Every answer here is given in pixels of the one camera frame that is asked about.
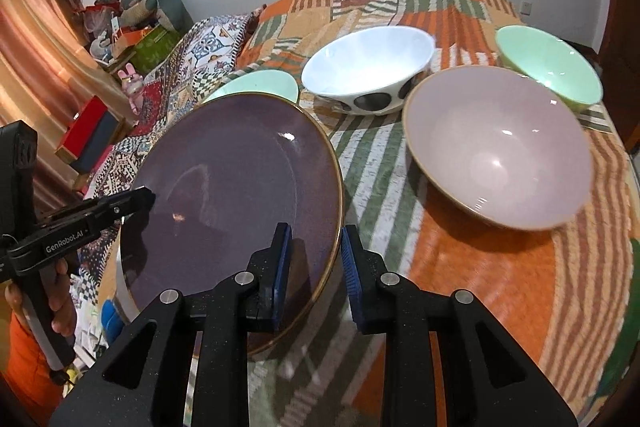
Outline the person's left hand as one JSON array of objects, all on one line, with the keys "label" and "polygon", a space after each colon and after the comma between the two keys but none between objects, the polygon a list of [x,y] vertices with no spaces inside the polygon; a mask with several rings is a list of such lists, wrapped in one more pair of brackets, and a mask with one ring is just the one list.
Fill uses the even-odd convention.
[{"label": "person's left hand", "polygon": [[[64,258],[55,262],[55,280],[48,291],[49,307],[53,312],[52,329],[64,337],[70,337],[75,332],[77,314],[70,295],[70,277],[67,274],[68,264]],[[4,298],[20,323],[27,332],[30,331],[23,312],[23,295],[13,282],[4,288]]]}]

